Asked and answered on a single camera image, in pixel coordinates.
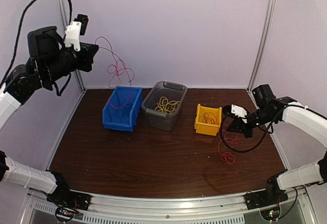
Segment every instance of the black cable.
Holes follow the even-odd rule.
[[[320,116],[321,118],[324,118],[325,120],[327,120],[327,117],[325,117],[324,115],[322,115],[322,114],[320,114],[320,113],[318,113],[318,112],[316,112],[316,111],[314,111],[314,110],[311,110],[311,109],[309,109],[309,108],[307,108],[307,110],[308,110],[308,111],[311,111],[312,113],[314,113],[314,114]]]
[[[54,86],[55,89],[56,89],[56,94],[57,94],[57,96],[61,96],[61,95],[62,95],[62,93],[64,92],[64,90],[67,88],[67,86],[68,86],[68,84],[69,84],[69,81],[71,80],[71,77],[72,77],[72,74],[69,73],[69,75],[68,75],[68,79],[67,79],[65,85],[61,88],[60,91],[59,91],[59,88],[58,88],[57,83],[56,83],[56,82],[53,83],[53,86]]]
[[[260,144],[263,142],[263,140],[264,140],[264,138],[266,137],[266,135],[267,135],[267,133],[268,133],[270,127],[272,126],[273,122],[277,120],[277,118],[282,114],[282,112],[283,112],[287,107],[291,107],[291,106],[293,106],[293,107],[299,107],[299,108],[303,108],[303,109],[305,109],[305,107],[300,106],[300,105],[286,105],[286,106],[284,106],[281,110],[279,110],[279,111],[276,113],[275,117],[271,120],[271,122],[270,122],[269,125],[267,126],[267,128],[266,128],[264,134],[262,135],[261,139],[259,140],[259,142],[258,142],[256,145],[254,145],[253,147],[251,147],[251,148],[249,148],[249,149],[246,149],[246,150],[237,150],[237,149],[231,147],[231,146],[230,146],[230,145],[225,141],[225,138],[224,138],[224,136],[223,136],[223,125],[224,125],[224,122],[225,122],[226,118],[228,117],[228,114],[227,114],[227,115],[222,119],[222,121],[221,121],[221,126],[220,126],[220,130],[219,130],[219,135],[220,135],[220,137],[221,137],[222,142],[224,143],[224,145],[225,145],[228,149],[230,149],[230,150],[232,150],[232,151],[234,151],[234,152],[238,152],[238,153],[247,153],[247,152],[249,152],[249,151],[253,151],[253,150],[255,150],[255,149],[256,149],[258,146],[260,146]]]
[[[296,204],[296,201],[297,201],[297,197],[298,197],[298,192],[297,192],[297,189],[295,188],[295,187],[293,187],[293,189],[295,190],[295,192],[296,192],[296,196],[295,196],[295,200],[294,200],[294,202],[293,202],[293,204],[292,204],[292,206],[289,208],[289,210],[284,214],[284,215],[282,215],[281,217],[278,217],[278,220],[280,220],[280,219],[282,219],[282,218],[284,218],[288,213],[290,213],[290,211],[293,209],[293,207],[295,206],[295,204]]]
[[[21,27],[22,27],[22,21],[24,19],[25,13],[27,12],[27,10],[32,6],[33,3],[35,3],[37,0],[32,0],[23,10],[21,17],[20,17],[20,21],[19,21],[19,25],[18,25],[18,31],[17,31],[17,35],[16,35],[16,41],[15,41],[15,46],[14,46],[14,53],[12,56],[12,59],[10,61],[10,65],[0,83],[0,87],[2,87],[10,73],[10,70],[12,69],[14,62],[15,62],[15,58],[16,58],[16,54],[17,54],[17,48],[18,48],[18,40],[19,40],[19,36],[20,36],[20,31],[21,31]],[[68,4],[69,4],[69,22],[72,21],[72,12],[73,12],[73,7],[72,7],[72,1],[71,0],[67,0]]]
[[[265,131],[265,129],[263,127],[258,127],[258,129],[260,129],[263,132]],[[274,133],[274,127],[273,126],[271,126],[270,131],[268,131],[268,134],[271,135],[272,133]]]

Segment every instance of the blue storage bin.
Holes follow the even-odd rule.
[[[133,132],[141,107],[142,88],[118,86],[102,110],[103,126]]]

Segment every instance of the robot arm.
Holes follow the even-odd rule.
[[[327,148],[327,120],[313,112],[300,107],[285,108],[282,120],[303,130]],[[277,178],[279,188],[286,190],[297,186],[307,186],[317,182],[327,181],[326,156],[324,159],[301,166],[298,169],[286,171]]]
[[[246,109],[236,105],[224,107],[224,114],[233,118],[227,131],[240,132],[249,138],[252,137],[252,130],[256,127],[266,123],[269,123],[270,126],[273,122],[284,121],[300,128],[327,148],[327,119],[324,116],[292,98],[277,99],[267,84],[255,88],[252,93],[259,107],[255,112],[249,113]],[[284,198],[285,200],[285,190],[324,182],[327,182],[327,154],[318,162],[272,176],[267,180],[266,190],[258,195],[262,197],[263,205],[275,204],[277,199],[283,200]],[[246,198],[248,198],[248,203],[253,202],[251,197],[247,196]]]
[[[92,70],[93,57],[99,46],[79,42],[79,36],[85,33],[87,22],[87,16],[79,14],[67,27],[65,40],[56,32],[55,26],[28,34],[29,60],[26,64],[15,67],[0,88],[0,131],[36,90],[44,87],[52,91],[54,85],[60,96],[63,90],[58,91],[58,79],[75,70]],[[70,191],[60,173],[40,171],[20,164],[2,151],[0,182],[11,182],[42,191],[47,194],[48,200],[60,206],[75,208],[77,203],[79,209],[88,208],[90,196]]]

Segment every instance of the metal pole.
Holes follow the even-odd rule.
[[[260,69],[260,64],[264,56],[266,44],[267,44],[267,39],[268,39],[268,33],[271,27],[271,22],[272,22],[272,17],[275,11],[275,5],[276,5],[276,0],[268,0],[267,4],[267,11],[266,11],[266,18],[264,22],[264,28],[262,31],[261,35],[261,41],[258,49],[258,53],[256,55],[256,60],[255,64],[253,67],[253,71],[251,74],[250,82],[248,85],[248,90],[251,91],[253,89],[254,82],[256,80],[256,77],[258,75],[259,69]]]
[[[57,1],[58,1],[58,5],[59,5],[59,12],[60,12],[60,17],[61,17],[62,27],[63,27],[63,29],[66,29],[66,26],[70,22],[68,22],[68,19],[67,19],[65,3],[64,3],[64,0],[57,0]],[[81,92],[84,92],[85,86],[84,86],[80,71],[79,70],[74,71],[74,76],[76,78],[78,88],[80,89]]]

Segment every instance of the yellow storage bin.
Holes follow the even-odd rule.
[[[210,108],[198,104],[194,129],[196,133],[216,136],[221,124],[222,108]]]

